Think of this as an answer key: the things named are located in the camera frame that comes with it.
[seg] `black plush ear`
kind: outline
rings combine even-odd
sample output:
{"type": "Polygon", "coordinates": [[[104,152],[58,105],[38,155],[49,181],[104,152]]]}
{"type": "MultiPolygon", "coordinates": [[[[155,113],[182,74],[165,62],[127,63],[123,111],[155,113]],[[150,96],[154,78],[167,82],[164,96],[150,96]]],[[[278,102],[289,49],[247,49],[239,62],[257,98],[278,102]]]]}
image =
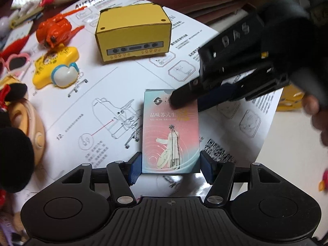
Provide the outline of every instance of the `black plush ear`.
{"type": "Polygon", "coordinates": [[[11,83],[10,92],[6,95],[6,102],[14,102],[24,98],[27,92],[27,86],[23,83],[11,83]]]}
{"type": "Polygon", "coordinates": [[[9,114],[0,109],[0,129],[11,126],[9,114]]]}
{"type": "Polygon", "coordinates": [[[30,139],[18,128],[0,129],[0,189],[21,191],[34,170],[34,151],[30,139]]]}

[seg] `yellow cardboard box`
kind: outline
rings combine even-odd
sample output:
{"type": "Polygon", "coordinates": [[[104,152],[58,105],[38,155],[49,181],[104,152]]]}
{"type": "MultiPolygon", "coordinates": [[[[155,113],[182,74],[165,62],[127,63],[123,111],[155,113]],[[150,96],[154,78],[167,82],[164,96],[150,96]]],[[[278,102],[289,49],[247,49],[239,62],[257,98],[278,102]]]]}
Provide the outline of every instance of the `yellow cardboard box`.
{"type": "Polygon", "coordinates": [[[160,5],[144,3],[100,12],[96,41],[104,62],[167,53],[171,21],[160,5]]]}

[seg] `black mechanical arm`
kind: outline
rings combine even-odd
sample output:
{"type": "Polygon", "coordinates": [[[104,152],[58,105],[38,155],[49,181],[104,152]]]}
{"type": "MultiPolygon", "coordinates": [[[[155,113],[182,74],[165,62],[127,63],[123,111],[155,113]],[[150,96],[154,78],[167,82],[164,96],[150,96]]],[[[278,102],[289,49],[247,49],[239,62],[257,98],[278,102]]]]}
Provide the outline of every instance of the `black mechanical arm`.
{"type": "Polygon", "coordinates": [[[199,77],[175,90],[179,108],[198,99],[202,111],[221,102],[252,100],[295,84],[328,107],[327,0],[272,0],[198,49],[199,77]],[[225,81],[242,73],[231,84],[225,81]]]}
{"type": "Polygon", "coordinates": [[[200,153],[201,171],[212,184],[200,197],[142,197],[130,185],[142,171],[142,153],[105,168],[81,164],[30,198],[21,219],[26,246],[258,245],[316,246],[318,203],[260,163],[250,168],[214,161],[200,153]],[[235,182],[248,191],[230,200],[235,182]],[[95,183],[109,184],[107,199],[95,183]]]}

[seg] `metal screw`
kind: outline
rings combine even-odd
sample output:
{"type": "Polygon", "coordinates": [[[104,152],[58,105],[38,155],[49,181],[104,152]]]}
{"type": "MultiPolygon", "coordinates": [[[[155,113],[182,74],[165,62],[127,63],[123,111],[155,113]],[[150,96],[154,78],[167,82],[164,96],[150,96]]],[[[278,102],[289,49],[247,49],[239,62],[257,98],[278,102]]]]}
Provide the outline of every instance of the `metal screw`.
{"type": "Polygon", "coordinates": [[[117,199],[117,201],[121,204],[128,204],[133,202],[133,198],[130,196],[121,196],[117,199]]]}
{"type": "Polygon", "coordinates": [[[214,204],[220,204],[223,202],[223,198],[221,196],[214,195],[214,196],[209,196],[207,198],[207,201],[214,204]]]}

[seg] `white paper sheet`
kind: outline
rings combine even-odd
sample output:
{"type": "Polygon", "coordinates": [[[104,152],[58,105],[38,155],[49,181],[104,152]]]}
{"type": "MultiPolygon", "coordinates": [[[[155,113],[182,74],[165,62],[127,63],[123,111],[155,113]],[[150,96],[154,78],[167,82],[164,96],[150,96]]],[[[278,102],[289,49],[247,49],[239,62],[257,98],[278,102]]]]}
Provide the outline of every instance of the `white paper sheet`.
{"type": "MultiPolygon", "coordinates": [[[[73,27],[85,25],[69,45],[77,47],[80,53],[77,64],[81,74],[77,84],[85,79],[87,83],[68,89],[48,85],[36,90],[32,84],[33,66],[26,73],[23,81],[28,86],[30,102],[43,120],[47,146],[32,180],[16,194],[16,211],[36,192],[81,163],[105,167],[109,162],[129,160],[135,152],[141,151],[145,89],[178,88],[199,75],[197,48],[217,32],[169,8],[164,10],[172,22],[172,38],[170,52],[165,57],[151,56],[102,65],[94,35],[99,11],[142,2],[147,1],[81,0],[65,10],[88,5],[87,9],[68,17],[73,27]],[[126,118],[138,118],[138,125],[131,127],[127,121],[118,121],[117,113],[121,111],[126,118]]],[[[24,50],[30,52],[33,60],[46,52],[38,45],[35,35],[24,50]]],[[[271,95],[270,100],[271,97],[267,114],[256,107],[257,102],[245,101],[240,101],[240,106],[219,106],[201,113],[201,149],[211,139],[224,146],[241,165],[248,165],[243,161],[245,158],[255,160],[269,130],[280,92],[271,95]]],[[[136,198],[140,195],[167,196],[178,190],[181,178],[141,175],[131,189],[136,198]]]]}
{"type": "Polygon", "coordinates": [[[22,25],[18,26],[17,28],[13,29],[10,32],[10,35],[6,41],[4,49],[6,49],[14,41],[27,36],[30,33],[32,25],[33,25],[33,21],[28,21],[28,22],[25,22],[22,25]]]}

